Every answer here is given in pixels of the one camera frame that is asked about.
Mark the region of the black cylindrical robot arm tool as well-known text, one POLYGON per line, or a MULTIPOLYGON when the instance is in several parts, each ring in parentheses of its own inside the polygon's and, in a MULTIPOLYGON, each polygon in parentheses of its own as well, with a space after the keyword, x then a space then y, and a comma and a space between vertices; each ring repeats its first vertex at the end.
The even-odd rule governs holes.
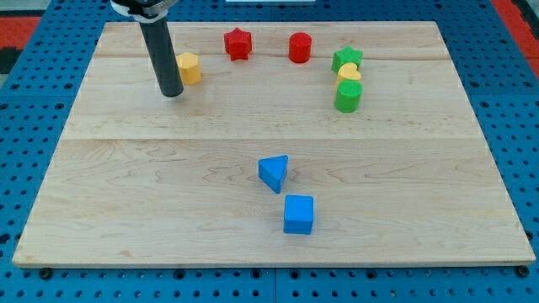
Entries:
POLYGON ((170 98, 178 97, 184 91, 184 86, 166 18, 139 25, 161 94, 170 98))

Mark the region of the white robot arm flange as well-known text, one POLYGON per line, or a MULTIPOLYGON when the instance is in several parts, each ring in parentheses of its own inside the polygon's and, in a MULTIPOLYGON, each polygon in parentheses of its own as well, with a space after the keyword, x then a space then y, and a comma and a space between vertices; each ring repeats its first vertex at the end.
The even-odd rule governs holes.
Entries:
POLYGON ((111 7, 120 15, 137 22, 150 23, 168 15, 179 0, 111 0, 111 7))

